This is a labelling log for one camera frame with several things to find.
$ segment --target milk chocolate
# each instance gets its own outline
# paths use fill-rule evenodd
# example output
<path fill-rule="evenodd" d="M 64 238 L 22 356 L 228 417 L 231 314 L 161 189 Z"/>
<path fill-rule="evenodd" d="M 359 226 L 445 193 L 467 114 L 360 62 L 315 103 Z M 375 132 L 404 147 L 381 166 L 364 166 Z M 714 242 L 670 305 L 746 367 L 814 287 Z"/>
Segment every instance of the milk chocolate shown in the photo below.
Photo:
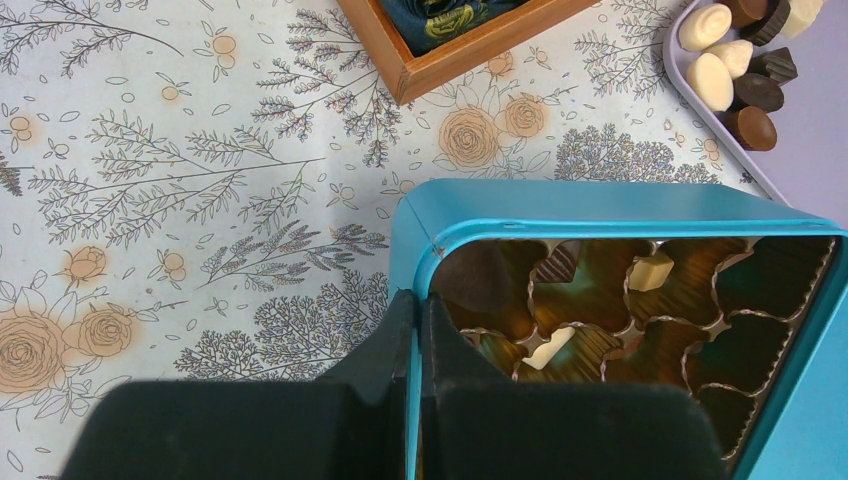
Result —
<path fill-rule="evenodd" d="M 767 152 L 777 145 L 774 123 L 757 107 L 745 107 L 728 115 L 724 125 L 745 150 Z"/>
<path fill-rule="evenodd" d="M 769 0 L 769 9 L 766 16 L 743 28 L 739 32 L 739 37 L 762 47 L 774 40 L 774 37 L 780 33 L 780 30 L 786 25 L 790 10 L 789 0 Z"/>
<path fill-rule="evenodd" d="M 733 81 L 731 111 L 757 107 L 771 113 L 783 108 L 783 90 L 774 80 L 759 73 L 746 73 Z"/>
<path fill-rule="evenodd" d="M 798 78 L 798 67 L 792 61 L 792 54 L 787 47 L 754 57 L 748 71 L 765 75 L 781 87 Z"/>
<path fill-rule="evenodd" d="M 742 28 L 762 20 L 768 13 L 768 0 L 719 0 L 730 8 L 733 20 L 730 26 Z"/>

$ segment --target purple tray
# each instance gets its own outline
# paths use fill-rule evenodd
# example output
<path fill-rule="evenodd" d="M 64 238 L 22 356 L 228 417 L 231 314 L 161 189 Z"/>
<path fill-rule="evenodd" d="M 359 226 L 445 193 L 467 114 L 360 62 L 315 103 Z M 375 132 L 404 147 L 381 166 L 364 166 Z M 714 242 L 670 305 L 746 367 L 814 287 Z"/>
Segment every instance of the purple tray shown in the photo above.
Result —
<path fill-rule="evenodd" d="M 778 132 L 770 152 L 742 149 L 689 84 L 686 70 L 700 53 L 678 41 L 683 20 L 713 0 L 695 0 L 674 22 L 663 44 L 671 83 L 774 200 L 837 221 L 848 228 L 848 0 L 830 0 L 807 31 L 778 35 L 754 55 L 789 47 L 799 76 L 783 87 L 786 104 L 769 114 Z M 721 42 L 738 38 L 732 30 Z"/>

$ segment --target floral tablecloth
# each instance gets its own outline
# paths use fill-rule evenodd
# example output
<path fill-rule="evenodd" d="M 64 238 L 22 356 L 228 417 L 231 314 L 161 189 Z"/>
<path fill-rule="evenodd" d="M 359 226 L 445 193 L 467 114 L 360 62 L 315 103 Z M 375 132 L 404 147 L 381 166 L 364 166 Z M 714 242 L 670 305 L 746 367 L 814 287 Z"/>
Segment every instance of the floral tablecloth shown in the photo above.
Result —
<path fill-rule="evenodd" d="M 0 478 L 59 475 L 130 380 L 320 374 L 430 178 L 758 192 L 665 79 L 681 8 L 605 0 L 397 106 L 332 0 L 0 0 Z"/>

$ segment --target branch drawing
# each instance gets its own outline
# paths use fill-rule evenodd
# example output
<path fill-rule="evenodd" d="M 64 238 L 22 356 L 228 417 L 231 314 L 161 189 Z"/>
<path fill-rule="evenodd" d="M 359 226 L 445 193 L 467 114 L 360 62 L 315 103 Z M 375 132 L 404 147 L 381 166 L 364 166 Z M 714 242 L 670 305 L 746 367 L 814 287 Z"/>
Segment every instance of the branch drawing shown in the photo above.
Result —
<path fill-rule="evenodd" d="M 0 152 L 0 186 L 15 197 L 24 193 L 21 190 L 21 170 L 32 167 L 10 167 L 3 152 Z"/>
<path fill-rule="evenodd" d="M 113 11 L 120 11 L 121 0 L 112 0 L 106 5 Z M 147 8 L 147 0 L 127 2 L 128 8 L 135 6 L 139 10 Z M 0 1 L 0 31 L 3 32 L 3 50 L 0 51 L 0 72 L 16 75 L 20 66 L 19 55 L 24 47 L 33 50 L 48 40 L 56 42 L 59 36 L 66 35 L 77 28 L 90 30 L 88 38 L 77 38 L 71 41 L 70 51 L 61 52 L 62 76 L 71 78 L 74 68 L 85 68 L 92 53 L 98 53 L 104 48 L 122 50 L 132 37 L 141 37 L 163 45 L 183 56 L 173 45 L 158 38 L 134 30 L 106 25 L 99 20 L 100 3 L 84 0 L 82 8 L 77 7 L 72 0 L 36 0 L 36 6 L 29 13 L 16 14 L 11 7 Z M 53 19 L 43 19 L 42 14 L 55 14 Z"/>
<path fill-rule="evenodd" d="M 156 137 L 152 124 L 140 117 L 131 120 L 126 111 L 122 116 L 110 111 L 92 121 L 95 128 L 86 138 L 103 145 L 92 158 L 101 167 L 102 181 L 80 178 L 76 170 L 65 173 L 58 165 L 29 180 L 30 189 L 46 194 L 39 200 L 39 212 L 52 229 L 51 243 L 103 235 L 107 246 L 129 247 L 142 234 L 150 237 L 169 215 L 183 211 L 187 221 L 205 224 L 241 201 L 237 190 L 246 186 L 248 172 L 320 160 L 275 158 L 270 143 L 254 143 L 265 138 L 259 129 L 236 128 L 235 136 L 192 133 L 186 137 L 187 150 L 193 152 L 189 157 L 166 137 Z M 260 161 L 242 165 L 244 154 Z M 175 166 L 191 173 L 162 172 Z"/>
<path fill-rule="evenodd" d="M 386 311 L 388 279 L 345 270 L 312 297 L 277 297 L 254 315 L 261 328 L 206 330 L 174 362 L 193 380 L 311 380 L 347 355 L 374 330 Z"/>
<path fill-rule="evenodd" d="M 384 167 L 389 144 L 395 145 L 399 138 L 395 126 L 401 120 L 400 110 L 389 92 L 379 85 L 377 70 L 347 18 L 337 9 L 326 13 L 297 11 L 299 21 L 288 25 L 294 36 L 286 41 L 297 57 L 291 64 L 274 60 L 275 68 L 268 72 L 271 77 L 257 82 L 261 89 L 286 89 L 293 96 L 262 98 L 252 113 L 253 120 L 279 121 L 279 138 L 305 141 L 312 133 L 313 108 L 323 103 L 327 110 L 343 117 L 348 137 L 356 138 L 357 145 L 368 147 L 363 163 Z"/>
<path fill-rule="evenodd" d="M 657 6 L 657 0 L 613 0 L 612 7 L 623 14 L 616 27 L 624 45 L 592 30 L 574 48 L 587 57 L 583 67 L 596 85 L 596 96 L 632 91 L 636 99 L 650 99 L 667 86 L 662 34 L 675 16 L 668 7 Z"/>
<path fill-rule="evenodd" d="M 303 282 L 303 274 L 312 267 L 347 271 L 345 265 L 355 255 L 373 256 L 373 250 L 388 248 L 384 235 L 369 233 L 361 225 L 330 229 L 328 240 L 313 245 L 313 237 L 320 233 L 294 220 L 265 240 L 250 235 L 229 248 L 221 247 L 200 268 L 209 275 L 200 288 L 238 275 L 244 278 L 246 290 L 273 292 L 276 287 Z"/>

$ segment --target wooden frame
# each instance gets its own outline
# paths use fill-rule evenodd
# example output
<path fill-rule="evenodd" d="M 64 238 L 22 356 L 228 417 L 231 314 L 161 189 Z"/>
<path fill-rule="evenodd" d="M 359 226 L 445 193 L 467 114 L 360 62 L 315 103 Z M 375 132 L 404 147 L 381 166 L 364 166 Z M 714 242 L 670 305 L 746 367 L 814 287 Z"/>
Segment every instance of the wooden frame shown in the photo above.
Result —
<path fill-rule="evenodd" d="M 420 57 L 414 57 L 382 0 L 338 0 L 398 104 L 439 85 L 585 10 L 597 0 L 529 0 Z"/>

